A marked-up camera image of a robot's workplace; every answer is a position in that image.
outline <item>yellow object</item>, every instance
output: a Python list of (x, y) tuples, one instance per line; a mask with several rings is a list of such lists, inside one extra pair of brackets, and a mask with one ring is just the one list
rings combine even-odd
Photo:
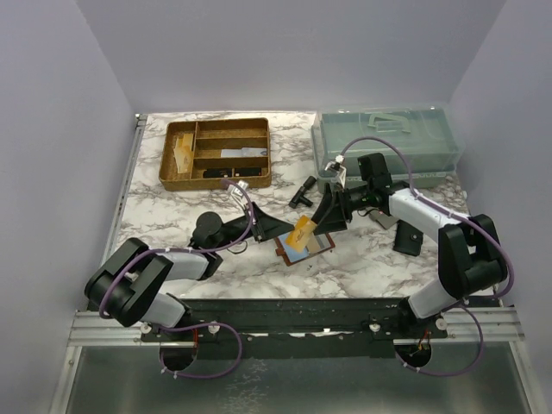
[(193, 134), (182, 134), (174, 144), (174, 160), (178, 174), (189, 173), (191, 170), (191, 146)]
[(285, 239), (285, 244), (296, 252), (301, 253), (307, 244), (309, 244), (309, 240), (316, 227), (317, 224), (310, 220), (309, 217), (301, 216), (297, 224), (295, 224), (295, 229)]

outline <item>plastic container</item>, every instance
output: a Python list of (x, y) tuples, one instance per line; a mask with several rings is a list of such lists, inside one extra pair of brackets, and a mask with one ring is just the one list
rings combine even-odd
[[(443, 105), (417, 104), (401, 108), (341, 107), (319, 110), (312, 126), (312, 142), (318, 190), (333, 179), (324, 171), (343, 148), (360, 136), (377, 136), (395, 145), (411, 163), (416, 186), (442, 183), (456, 169), (464, 150), (455, 139)], [(356, 159), (370, 153), (386, 157), (393, 180), (408, 179), (401, 159), (376, 141), (354, 144), (345, 154), (347, 186), (362, 185)]]

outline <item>wooden tray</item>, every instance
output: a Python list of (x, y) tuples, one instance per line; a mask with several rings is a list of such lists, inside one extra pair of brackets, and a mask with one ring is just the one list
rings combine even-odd
[[(182, 134), (193, 133), (191, 171), (177, 173), (174, 145)], [(223, 149), (243, 147), (266, 148), (267, 156), (221, 158)], [(166, 128), (165, 146), (161, 158), (159, 180), (168, 191), (215, 190), (221, 188), (219, 178), (204, 179), (209, 168), (259, 167), (260, 176), (229, 177), (243, 179), (252, 188), (268, 187), (272, 182), (270, 169), (270, 134), (266, 118), (228, 119), (220, 121), (171, 122)]]

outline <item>marble countertop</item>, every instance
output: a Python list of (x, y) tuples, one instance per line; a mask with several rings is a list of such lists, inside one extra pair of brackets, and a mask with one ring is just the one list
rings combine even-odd
[[(309, 175), (314, 174), (311, 125), (314, 113), (212, 112), (205, 114), (153, 114), (137, 156), (129, 194), (117, 237), (120, 245), (139, 237), (152, 248), (185, 247), (196, 219), (215, 210), (224, 221), (241, 213), (227, 193), (220, 191), (165, 191), (159, 168), (166, 125), (174, 121), (265, 117), (270, 125), (273, 182), (251, 189), (251, 198), (267, 214), (295, 223), (311, 216), (321, 195), (316, 187), (308, 197), (311, 208), (293, 210), (287, 204)], [(445, 206), (467, 212), (456, 177), (430, 190), (426, 196)], [(410, 257), (392, 250), (395, 228), (383, 230), (368, 217), (354, 216), (349, 230), (334, 233), (336, 247), (288, 267), (275, 253), (275, 243), (249, 241), (239, 255), (221, 252), (224, 258), (214, 276), (205, 281), (166, 282), (162, 291), (182, 298), (381, 298), (403, 297), (437, 277), (437, 248), (424, 239), (422, 253)]]

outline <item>marble table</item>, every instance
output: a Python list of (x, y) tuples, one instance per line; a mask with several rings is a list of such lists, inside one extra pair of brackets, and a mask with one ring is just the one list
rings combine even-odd
[[(196, 219), (214, 210), (224, 221), (241, 213), (227, 193), (220, 191), (165, 191), (159, 182), (160, 158), (166, 125), (174, 121), (265, 117), (270, 125), (273, 182), (251, 189), (251, 198), (269, 215), (295, 223), (311, 216), (321, 195), (313, 188), (311, 208), (296, 210), (287, 204), (304, 180), (314, 174), (311, 125), (314, 113), (211, 112), (153, 114), (147, 126), (132, 175), (117, 244), (139, 237), (152, 248), (185, 247)], [(426, 196), (449, 208), (467, 212), (465, 197), (455, 176)], [(349, 230), (334, 233), (336, 247), (288, 267), (276, 256), (275, 243), (249, 241), (239, 255), (221, 252), (223, 264), (205, 281), (166, 282), (163, 292), (182, 298), (388, 298), (412, 294), (437, 277), (436, 244), (425, 238), (422, 253), (410, 257), (392, 250), (395, 228), (383, 230), (368, 217), (354, 216)]]

